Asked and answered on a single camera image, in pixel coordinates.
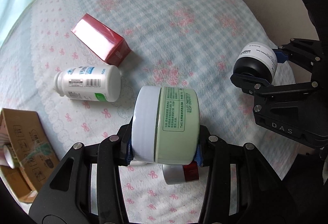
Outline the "white earbuds case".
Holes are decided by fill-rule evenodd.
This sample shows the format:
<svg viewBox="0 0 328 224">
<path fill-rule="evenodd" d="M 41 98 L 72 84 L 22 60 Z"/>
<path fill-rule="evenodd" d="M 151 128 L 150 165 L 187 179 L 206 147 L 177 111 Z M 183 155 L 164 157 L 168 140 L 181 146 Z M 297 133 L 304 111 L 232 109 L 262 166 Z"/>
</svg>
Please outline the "white earbuds case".
<svg viewBox="0 0 328 224">
<path fill-rule="evenodd" d="M 144 166 L 147 162 L 132 160 L 130 166 Z"/>
</svg>

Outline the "open cardboard box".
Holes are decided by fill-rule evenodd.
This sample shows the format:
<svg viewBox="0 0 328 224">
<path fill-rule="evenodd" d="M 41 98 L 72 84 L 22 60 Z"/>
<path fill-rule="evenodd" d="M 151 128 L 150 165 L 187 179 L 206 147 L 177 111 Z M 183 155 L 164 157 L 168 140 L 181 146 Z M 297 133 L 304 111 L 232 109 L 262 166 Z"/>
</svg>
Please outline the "open cardboard box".
<svg viewBox="0 0 328 224">
<path fill-rule="evenodd" d="M 38 113 L 1 110 L 1 173 L 20 202 L 32 203 L 58 164 Z"/>
</svg>

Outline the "red rectangular box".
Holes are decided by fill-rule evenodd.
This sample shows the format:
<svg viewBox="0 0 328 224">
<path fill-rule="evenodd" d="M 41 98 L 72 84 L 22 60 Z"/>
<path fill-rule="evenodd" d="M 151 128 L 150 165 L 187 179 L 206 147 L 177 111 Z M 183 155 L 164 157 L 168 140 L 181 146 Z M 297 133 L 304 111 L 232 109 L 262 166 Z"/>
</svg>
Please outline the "red rectangular box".
<svg viewBox="0 0 328 224">
<path fill-rule="evenodd" d="M 131 52 L 126 40 L 120 34 L 89 14 L 85 14 L 71 32 L 108 65 L 119 67 Z"/>
</svg>

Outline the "checkered floral bed cover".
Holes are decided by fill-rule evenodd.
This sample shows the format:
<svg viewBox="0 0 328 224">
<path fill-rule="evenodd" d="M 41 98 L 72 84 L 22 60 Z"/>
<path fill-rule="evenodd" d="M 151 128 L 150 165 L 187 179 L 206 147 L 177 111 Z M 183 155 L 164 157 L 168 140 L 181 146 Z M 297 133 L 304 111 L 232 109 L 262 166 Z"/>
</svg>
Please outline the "checkered floral bed cover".
<svg viewBox="0 0 328 224">
<path fill-rule="evenodd" d="M 74 101 L 54 89 L 58 72 L 100 65 L 73 33 L 89 14 L 128 43 L 116 102 Z M 251 142 L 280 177 L 299 145 L 257 126 L 253 98 L 230 81 L 250 42 L 272 42 L 242 0 L 34 0 L 1 46 L 1 107 L 36 111 L 57 156 L 76 142 L 93 145 L 133 115 L 145 85 L 196 91 L 201 123 L 228 143 Z"/>
</svg>

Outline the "white pill bottle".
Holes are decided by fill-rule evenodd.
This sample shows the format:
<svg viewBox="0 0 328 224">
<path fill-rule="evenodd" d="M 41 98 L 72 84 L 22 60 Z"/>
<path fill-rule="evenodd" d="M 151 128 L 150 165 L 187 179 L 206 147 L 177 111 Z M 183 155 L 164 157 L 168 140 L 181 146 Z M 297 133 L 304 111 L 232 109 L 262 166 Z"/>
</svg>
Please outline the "white pill bottle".
<svg viewBox="0 0 328 224">
<path fill-rule="evenodd" d="M 121 74 L 113 65 L 71 67 L 55 75 L 54 87 L 69 99 L 115 102 L 121 93 Z"/>
</svg>

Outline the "black jar white label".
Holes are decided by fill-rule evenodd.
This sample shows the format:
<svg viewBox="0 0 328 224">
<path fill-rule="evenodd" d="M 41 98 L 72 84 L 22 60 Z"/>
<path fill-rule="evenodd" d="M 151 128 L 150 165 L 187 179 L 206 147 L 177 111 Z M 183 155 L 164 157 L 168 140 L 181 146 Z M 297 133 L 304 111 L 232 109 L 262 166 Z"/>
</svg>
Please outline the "black jar white label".
<svg viewBox="0 0 328 224">
<path fill-rule="evenodd" d="M 277 64 L 273 49 L 261 42 L 251 42 L 240 52 L 233 73 L 261 78 L 272 83 Z"/>
</svg>

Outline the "silver red small jar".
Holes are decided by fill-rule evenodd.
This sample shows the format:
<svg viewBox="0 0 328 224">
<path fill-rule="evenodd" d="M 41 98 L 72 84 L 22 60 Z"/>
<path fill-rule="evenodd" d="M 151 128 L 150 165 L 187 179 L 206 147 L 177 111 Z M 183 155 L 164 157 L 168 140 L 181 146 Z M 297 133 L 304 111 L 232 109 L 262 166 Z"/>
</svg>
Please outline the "silver red small jar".
<svg viewBox="0 0 328 224">
<path fill-rule="evenodd" d="M 168 185 L 178 185 L 199 180 L 196 162 L 188 165 L 162 165 L 162 172 L 164 180 Z"/>
</svg>

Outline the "green jar white lid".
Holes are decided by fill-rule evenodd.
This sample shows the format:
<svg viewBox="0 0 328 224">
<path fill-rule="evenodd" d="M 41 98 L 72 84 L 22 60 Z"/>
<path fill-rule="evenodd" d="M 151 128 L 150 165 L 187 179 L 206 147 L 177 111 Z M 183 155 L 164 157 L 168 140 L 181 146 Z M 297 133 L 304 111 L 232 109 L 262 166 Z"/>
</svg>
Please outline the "green jar white lid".
<svg viewBox="0 0 328 224">
<path fill-rule="evenodd" d="M 191 88 L 143 86 L 132 118 L 132 151 L 136 161 L 188 165 L 194 160 L 200 133 L 200 110 Z"/>
</svg>

